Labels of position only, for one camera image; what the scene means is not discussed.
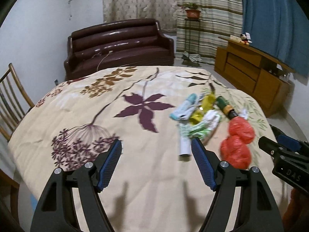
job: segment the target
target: chair backrest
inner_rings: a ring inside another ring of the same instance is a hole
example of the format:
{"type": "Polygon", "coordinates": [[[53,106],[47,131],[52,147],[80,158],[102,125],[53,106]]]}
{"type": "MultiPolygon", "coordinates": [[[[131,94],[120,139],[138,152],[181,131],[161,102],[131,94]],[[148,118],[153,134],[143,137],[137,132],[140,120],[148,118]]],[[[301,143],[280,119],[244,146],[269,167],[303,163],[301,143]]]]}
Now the chair backrest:
{"type": "Polygon", "coordinates": [[[34,107],[33,102],[21,85],[13,65],[10,63],[9,69],[0,79],[0,116],[3,120],[0,125],[0,131],[7,141],[10,140],[12,133],[27,113],[27,111],[25,113],[21,107],[20,102],[13,90],[13,84],[11,83],[13,80],[21,95],[30,106],[30,109],[34,107]]]}

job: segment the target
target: potted plant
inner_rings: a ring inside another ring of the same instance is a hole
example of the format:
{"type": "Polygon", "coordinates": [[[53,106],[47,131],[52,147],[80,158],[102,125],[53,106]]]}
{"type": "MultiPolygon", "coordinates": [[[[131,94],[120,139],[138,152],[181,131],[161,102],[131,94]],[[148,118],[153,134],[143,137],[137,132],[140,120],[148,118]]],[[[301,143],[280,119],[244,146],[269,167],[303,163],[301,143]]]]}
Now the potted plant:
{"type": "Polygon", "coordinates": [[[197,8],[199,6],[196,3],[184,4],[182,7],[188,8],[188,9],[186,9],[187,18],[190,18],[190,19],[199,19],[200,18],[200,11],[197,10],[197,8]]]}

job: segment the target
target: plant pot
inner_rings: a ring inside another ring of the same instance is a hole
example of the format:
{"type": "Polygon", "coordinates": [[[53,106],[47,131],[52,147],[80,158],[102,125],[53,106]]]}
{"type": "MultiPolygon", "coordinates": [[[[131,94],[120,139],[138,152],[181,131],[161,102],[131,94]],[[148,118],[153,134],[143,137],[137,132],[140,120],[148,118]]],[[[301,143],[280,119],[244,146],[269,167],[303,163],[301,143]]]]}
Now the plant pot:
{"type": "Polygon", "coordinates": [[[200,18],[200,11],[196,9],[186,9],[187,18],[190,19],[199,19],[200,18]]]}

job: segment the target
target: striped curtain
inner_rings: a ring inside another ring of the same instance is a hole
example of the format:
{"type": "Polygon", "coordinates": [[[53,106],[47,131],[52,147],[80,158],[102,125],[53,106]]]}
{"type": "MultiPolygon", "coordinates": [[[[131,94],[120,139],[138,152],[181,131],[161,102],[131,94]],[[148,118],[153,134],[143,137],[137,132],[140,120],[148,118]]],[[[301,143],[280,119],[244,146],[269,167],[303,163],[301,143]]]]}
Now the striped curtain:
{"type": "Polygon", "coordinates": [[[243,5],[242,0],[177,0],[178,6],[186,3],[199,5],[200,28],[198,22],[192,21],[191,27],[187,22],[185,27],[186,12],[183,10],[177,18],[177,52],[185,51],[185,31],[187,30],[186,51],[188,51],[189,30],[191,30],[190,53],[200,54],[202,61],[214,64],[218,46],[227,46],[227,42],[219,36],[239,36],[242,32],[243,5]]]}
{"type": "Polygon", "coordinates": [[[175,32],[178,10],[177,0],[103,0],[104,22],[155,18],[166,31],[175,32]]]}

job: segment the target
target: mickey mouse toy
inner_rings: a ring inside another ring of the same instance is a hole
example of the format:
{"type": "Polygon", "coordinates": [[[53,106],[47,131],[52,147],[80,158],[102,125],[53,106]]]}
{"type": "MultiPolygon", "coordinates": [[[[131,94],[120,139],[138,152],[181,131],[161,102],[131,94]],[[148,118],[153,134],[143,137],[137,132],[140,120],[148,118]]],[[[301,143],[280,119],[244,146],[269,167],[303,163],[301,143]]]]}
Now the mickey mouse toy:
{"type": "Polygon", "coordinates": [[[251,40],[251,37],[250,37],[250,34],[246,32],[246,34],[241,34],[240,35],[240,39],[241,39],[241,43],[242,44],[245,44],[245,45],[248,45],[249,46],[249,43],[252,43],[250,40],[251,40]]]}

